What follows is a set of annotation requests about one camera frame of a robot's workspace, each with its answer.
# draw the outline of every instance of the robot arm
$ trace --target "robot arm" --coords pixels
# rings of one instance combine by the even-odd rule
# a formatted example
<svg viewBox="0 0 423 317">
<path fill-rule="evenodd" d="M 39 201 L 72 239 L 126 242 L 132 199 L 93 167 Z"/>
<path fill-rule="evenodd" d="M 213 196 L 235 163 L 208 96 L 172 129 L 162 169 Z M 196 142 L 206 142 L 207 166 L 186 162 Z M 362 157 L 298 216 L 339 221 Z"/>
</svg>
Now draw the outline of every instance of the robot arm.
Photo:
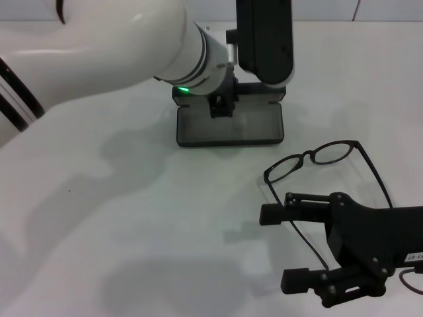
<svg viewBox="0 0 423 317">
<path fill-rule="evenodd" d="M 236 94 L 226 48 L 187 17 L 183 0 L 46 1 L 64 23 L 56 32 L 0 30 L 0 125 L 8 121 L 24 131 L 56 104 L 152 77 L 209 103 Z M 253 13 L 257 1 L 237 1 L 239 28 L 228 44 L 239 46 L 242 68 L 271 87 L 285 87 L 293 74 L 291 1 L 265 0 L 267 9 Z M 279 50 L 281 39 L 290 46 Z M 237 96 L 229 99 L 234 109 Z"/>
<path fill-rule="evenodd" d="M 65 24 L 54 33 L 0 30 L 0 116 L 21 131 L 56 104 L 153 76 L 197 94 L 225 77 L 214 66 L 227 62 L 226 49 L 187 17 L 182 0 L 64 0 L 60 7 Z"/>
</svg>

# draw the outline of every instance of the white tabletop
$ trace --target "white tabletop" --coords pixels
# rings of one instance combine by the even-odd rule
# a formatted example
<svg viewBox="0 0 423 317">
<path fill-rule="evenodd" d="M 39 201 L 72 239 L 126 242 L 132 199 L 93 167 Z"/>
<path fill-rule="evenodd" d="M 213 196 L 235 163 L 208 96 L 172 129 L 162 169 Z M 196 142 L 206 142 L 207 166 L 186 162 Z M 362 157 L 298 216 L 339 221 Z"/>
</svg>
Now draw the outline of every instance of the white tabletop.
<svg viewBox="0 0 423 317">
<path fill-rule="evenodd" d="M 233 27 L 210 25 L 220 40 Z M 322 267 L 289 225 L 258 218 L 274 201 L 265 169 L 339 139 L 362 143 L 395 206 L 423 205 L 423 24 L 294 30 L 280 146 L 178 148 L 171 87 L 151 80 L 57 106 L 3 147 L 0 315 L 421 316 L 423 298 L 398 272 L 384 297 L 329 310 L 313 291 L 284 295 L 284 269 Z M 387 206 L 357 151 L 333 166 L 307 163 L 276 189 Z M 336 268 L 323 226 L 299 227 Z M 421 277 L 407 279 L 423 288 Z"/>
</svg>

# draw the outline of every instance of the eyeglass lens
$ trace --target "eyeglass lens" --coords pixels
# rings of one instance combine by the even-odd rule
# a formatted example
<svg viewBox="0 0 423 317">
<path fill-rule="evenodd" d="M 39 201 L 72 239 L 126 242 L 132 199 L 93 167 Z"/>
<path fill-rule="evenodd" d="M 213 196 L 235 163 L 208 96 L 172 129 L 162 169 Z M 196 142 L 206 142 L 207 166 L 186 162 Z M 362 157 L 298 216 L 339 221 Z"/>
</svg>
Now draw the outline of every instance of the eyeglass lens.
<svg viewBox="0 0 423 317">
<path fill-rule="evenodd" d="M 271 171 L 269 174 L 269 181 L 275 182 L 276 180 L 287 176 L 298 164 L 298 162 L 299 158 L 295 157 L 277 165 L 277 167 L 275 167 L 275 169 L 273 169 L 273 171 Z"/>
<path fill-rule="evenodd" d="M 348 144 L 334 144 L 329 147 L 325 147 L 316 153 L 317 163 L 330 163 L 343 158 L 348 151 L 350 146 Z"/>
</svg>

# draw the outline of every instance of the cable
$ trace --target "cable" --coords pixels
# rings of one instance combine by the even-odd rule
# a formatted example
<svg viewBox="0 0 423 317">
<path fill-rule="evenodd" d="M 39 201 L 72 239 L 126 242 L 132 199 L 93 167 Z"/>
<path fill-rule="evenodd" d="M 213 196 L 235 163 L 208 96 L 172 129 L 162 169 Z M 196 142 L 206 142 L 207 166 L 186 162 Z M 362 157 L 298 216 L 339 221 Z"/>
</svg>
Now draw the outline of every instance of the cable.
<svg viewBox="0 0 423 317">
<path fill-rule="evenodd" d="M 405 269 L 404 271 L 402 271 L 401 273 L 399 273 L 399 279 L 401 281 L 401 283 L 410 291 L 415 292 L 416 294 L 419 295 L 423 295 L 423 291 L 421 291 L 420 289 L 416 289 L 413 286 L 411 286 L 410 284 L 408 284 L 405 279 L 404 279 L 404 274 L 407 273 L 415 273 L 416 270 L 415 269 Z"/>
<path fill-rule="evenodd" d="M 311 245 L 311 243 L 303 236 L 303 234 L 301 233 L 301 231 L 297 228 L 297 226 L 295 225 L 295 223 L 293 223 L 293 221 L 290 221 L 291 225 L 293 226 L 293 228 L 295 229 L 295 231 L 297 231 L 297 234 L 299 234 L 300 237 L 302 237 L 302 239 L 304 240 L 305 243 L 307 243 L 307 245 L 309 246 L 309 248 L 311 249 L 311 251 L 313 251 L 316 255 L 316 257 L 318 257 L 320 263 L 322 263 L 323 267 L 327 270 L 329 270 L 329 266 L 327 265 L 327 263 L 323 260 L 322 256 L 318 253 L 318 251 L 316 249 L 314 249 L 314 247 Z"/>
</svg>

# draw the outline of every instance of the wall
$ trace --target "wall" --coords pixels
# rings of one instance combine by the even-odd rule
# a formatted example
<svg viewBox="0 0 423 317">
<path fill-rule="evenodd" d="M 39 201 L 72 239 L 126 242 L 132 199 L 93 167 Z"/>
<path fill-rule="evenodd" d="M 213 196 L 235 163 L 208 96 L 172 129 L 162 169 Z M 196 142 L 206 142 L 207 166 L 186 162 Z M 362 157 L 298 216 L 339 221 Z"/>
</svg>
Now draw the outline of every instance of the wall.
<svg viewBox="0 0 423 317">
<path fill-rule="evenodd" d="M 357 21 L 423 21 L 423 0 L 361 0 Z"/>
<path fill-rule="evenodd" d="M 235 21 L 235 0 L 185 0 L 197 21 Z M 358 0 L 293 0 L 295 20 L 352 20 Z M 54 20 L 44 0 L 0 0 L 0 20 Z"/>
</svg>

